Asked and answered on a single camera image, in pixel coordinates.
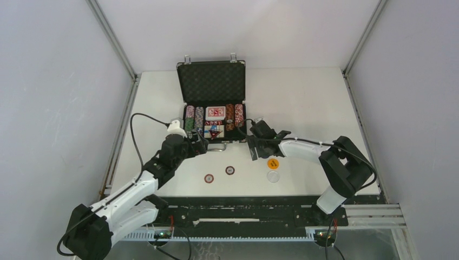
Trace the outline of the red triangular all-in button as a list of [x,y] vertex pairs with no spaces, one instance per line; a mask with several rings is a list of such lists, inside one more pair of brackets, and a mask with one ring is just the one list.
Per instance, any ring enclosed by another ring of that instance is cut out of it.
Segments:
[[208,131],[209,135],[210,135],[210,139],[213,140],[215,138],[217,138],[221,133],[222,131],[218,131],[218,130],[209,130]]

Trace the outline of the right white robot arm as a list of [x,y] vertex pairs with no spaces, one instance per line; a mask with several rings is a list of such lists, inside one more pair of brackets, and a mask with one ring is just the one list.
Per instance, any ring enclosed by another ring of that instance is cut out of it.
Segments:
[[264,120],[250,120],[246,135],[253,160],[270,157],[291,157],[322,167],[328,188],[313,205],[313,220],[328,225],[335,211],[358,191],[377,180],[377,172],[352,140],[340,136],[332,143],[290,137],[290,131],[277,133]]

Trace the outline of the orange black poker chip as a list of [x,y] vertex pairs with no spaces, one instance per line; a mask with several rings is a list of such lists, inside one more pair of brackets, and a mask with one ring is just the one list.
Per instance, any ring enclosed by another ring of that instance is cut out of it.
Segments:
[[235,173],[235,168],[233,166],[227,166],[225,168],[225,173],[227,175],[233,175]]

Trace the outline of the red poker chip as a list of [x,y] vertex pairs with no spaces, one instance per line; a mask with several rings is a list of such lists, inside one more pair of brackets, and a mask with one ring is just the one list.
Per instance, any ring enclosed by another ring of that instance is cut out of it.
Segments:
[[205,181],[205,183],[210,184],[210,183],[212,183],[214,181],[214,176],[212,174],[207,174],[204,177],[204,181]]

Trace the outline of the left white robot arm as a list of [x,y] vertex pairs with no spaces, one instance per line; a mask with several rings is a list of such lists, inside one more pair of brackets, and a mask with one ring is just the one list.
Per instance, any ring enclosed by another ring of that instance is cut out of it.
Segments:
[[69,249],[67,256],[104,259],[117,242],[141,226],[166,224],[166,202],[155,192],[174,177],[184,160],[205,154],[207,148],[208,140],[196,131],[190,138],[186,134],[167,135],[161,149],[141,166],[136,177],[105,199],[73,209],[57,252],[63,256],[64,245]]

